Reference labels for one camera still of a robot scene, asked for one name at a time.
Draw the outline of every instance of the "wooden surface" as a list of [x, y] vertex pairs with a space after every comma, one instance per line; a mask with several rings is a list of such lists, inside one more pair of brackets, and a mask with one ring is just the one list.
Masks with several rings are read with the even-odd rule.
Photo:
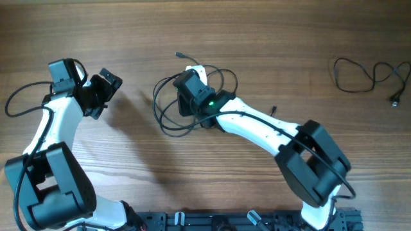
[[[99, 195], [125, 200], [137, 211], [300, 209], [273, 158], [254, 144], [218, 130], [173, 139], [152, 115], [152, 89], [191, 65], [230, 68], [238, 96], [276, 117], [322, 123], [352, 163], [348, 180], [358, 193], [338, 207], [356, 207], [366, 230], [411, 226], [411, 89], [398, 108], [386, 97], [392, 79], [368, 94], [336, 89], [336, 57], [393, 65], [411, 59], [409, 2], [222, 1], [103, 3], [0, 7], [0, 104], [21, 85], [50, 81], [48, 63], [77, 58], [90, 74], [102, 67], [124, 84], [101, 117], [85, 118], [73, 153]], [[381, 69], [381, 76], [387, 70]], [[358, 69], [340, 70], [348, 87], [367, 84]], [[233, 88], [226, 77], [226, 89]], [[212, 85], [218, 85], [217, 76]], [[38, 105], [47, 86], [18, 95], [12, 112]], [[175, 98], [172, 86], [160, 96]], [[170, 116], [182, 123], [177, 107]], [[13, 192], [4, 164], [31, 142], [41, 118], [0, 113], [0, 229], [15, 230]]]

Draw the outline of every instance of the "robotic arm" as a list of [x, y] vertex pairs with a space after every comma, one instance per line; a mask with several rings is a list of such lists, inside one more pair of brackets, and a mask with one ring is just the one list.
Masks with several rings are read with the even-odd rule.
[[[94, 75], [87, 81], [87, 73], [75, 61], [64, 59], [49, 64], [55, 93], [45, 96], [42, 104], [51, 108], [54, 116], [44, 142], [34, 154], [30, 166], [24, 169], [21, 183], [19, 205], [29, 226], [34, 230], [62, 227], [68, 227], [69, 230], [82, 226], [83, 229], [91, 230], [166, 231], [169, 219], [175, 220], [175, 226], [169, 227], [170, 230], [178, 227], [182, 230], [181, 227], [190, 219], [194, 223], [193, 218], [184, 221], [181, 212], [175, 216], [159, 213], [161, 219], [154, 222], [151, 215], [147, 216], [146, 212], [136, 213], [123, 201], [110, 201], [95, 194], [90, 180], [71, 153], [74, 135], [83, 117], [99, 118], [107, 107], [105, 103], [119, 89], [122, 80], [102, 69], [100, 75], [104, 78]], [[235, 133], [271, 153], [287, 184], [303, 201], [303, 220], [315, 230], [327, 226], [330, 213], [335, 212], [332, 198], [343, 183], [335, 172], [345, 178], [351, 166], [321, 125], [314, 121], [302, 126], [286, 123], [247, 106], [234, 93], [224, 90], [216, 93], [207, 86], [207, 76], [200, 65], [188, 67], [176, 75], [173, 84], [178, 89], [182, 116], [196, 115], [203, 120], [202, 126], [215, 126], [221, 131]], [[49, 112], [44, 110], [33, 142], [22, 156], [7, 161], [5, 173], [13, 190], [28, 160], [27, 153], [34, 150], [48, 120]], [[305, 162], [302, 159], [304, 147], [301, 145], [314, 148], [322, 161], [311, 157]], [[57, 184], [40, 190], [37, 185], [50, 176], [56, 178]], [[227, 217], [206, 217], [213, 217], [210, 231], [221, 228], [215, 226], [214, 222], [229, 223]], [[261, 221], [266, 218], [261, 219], [256, 213], [249, 213], [249, 219], [258, 227], [265, 227]], [[208, 224], [209, 221], [199, 220], [200, 229], [208, 230], [202, 222]]]

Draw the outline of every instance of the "wooden table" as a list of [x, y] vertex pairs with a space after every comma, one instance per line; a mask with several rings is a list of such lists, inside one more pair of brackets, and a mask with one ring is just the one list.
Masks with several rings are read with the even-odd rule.
[[[339, 91], [330, 75], [336, 57], [397, 65], [411, 56], [411, 4], [367, 1], [188, 1], [0, 6], [0, 104], [21, 85], [51, 81], [48, 63], [77, 58], [88, 73], [102, 67], [123, 86], [101, 117], [80, 123], [73, 153], [99, 195], [137, 211], [300, 209], [272, 156], [241, 137], [198, 130], [174, 139], [152, 114], [152, 89], [192, 63], [233, 70], [238, 96], [284, 121], [322, 123], [352, 163], [347, 179], [366, 230], [408, 230], [411, 220], [411, 89], [392, 108], [395, 78], [368, 94]], [[389, 73], [381, 68], [380, 75]], [[340, 69], [345, 86], [366, 82], [359, 69]], [[225, 88], [234, 81], [227, 74]], [[212, 86], [218, 86], [213, 77]], [[12, 112], [39, 105], [48, 86], [32, 87]], [[159, 102], [176, 96], [168, 86]], [[177, 107], [170, 117], [180, 118]], [[0, 229], [17, 229], [13, 192], [4, 175], [22, 153], [41, 112], [17, 119], [0, 113]]]

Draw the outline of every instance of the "wood grain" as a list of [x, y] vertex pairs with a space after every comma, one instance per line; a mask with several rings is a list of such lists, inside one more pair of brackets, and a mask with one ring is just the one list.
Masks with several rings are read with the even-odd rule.
[[[152, 89], [189, 60], [233, 70], [238, 95], [276, 117], [322, 123], [353, 165], [348, 179], [358, 193], [339, 207], [362, 210], [366, 230], [408, 230], [411, 220], [411, 90], [398, 108], [386, 97], [395, 79], [368, 94], [336, 89], [336, 57], [359, 61], [410, 60], [410, 2], [217, 1], [50, 4], [0, 7], [0, 104], [26, 83], [50, 80], [49, 62], [77, 58], [90, 74], [102, 67], [124, 85], [101, 117], [79, 125], [73, 153], [96, 192], [125, 200], [135, 210], [300, 209], [273, 158], [235, 135], [199, 130], [173, 139], [152, 115]], [[358, 69], [341, 67], [348, 87], [366, 84]], [[226, 77], [226, 89], [234, 87]], [[212, 80], [218, 85], [218, 78]], [[10, 105], [38, 105], [46, 86], [33, 87]], [[170, 86], [160, 96], [175, 98]], [[181, 123], [177, 109], [170, 116]], [[0, 113], [0, 229], [15, 230], [13, 192], [4, 164], [31, 142], [41, 114], [17, 119]]]

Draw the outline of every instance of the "black mounting base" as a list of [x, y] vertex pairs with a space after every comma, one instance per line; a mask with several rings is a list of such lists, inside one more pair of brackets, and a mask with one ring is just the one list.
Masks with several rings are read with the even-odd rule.
[[[271, 231], [312, 231], [302, 221], [299, 210], [279, 210], [259, 213], [261, 222]], [[184, 225], [175, 225], [175, 214], [138, 212], [146, 224], [146, 231], [262, 231], [247, 218], [247, 213], [187, 213]], [[362, 231], [362, 217], [358, 210], [337, 209], [329, 231]]]

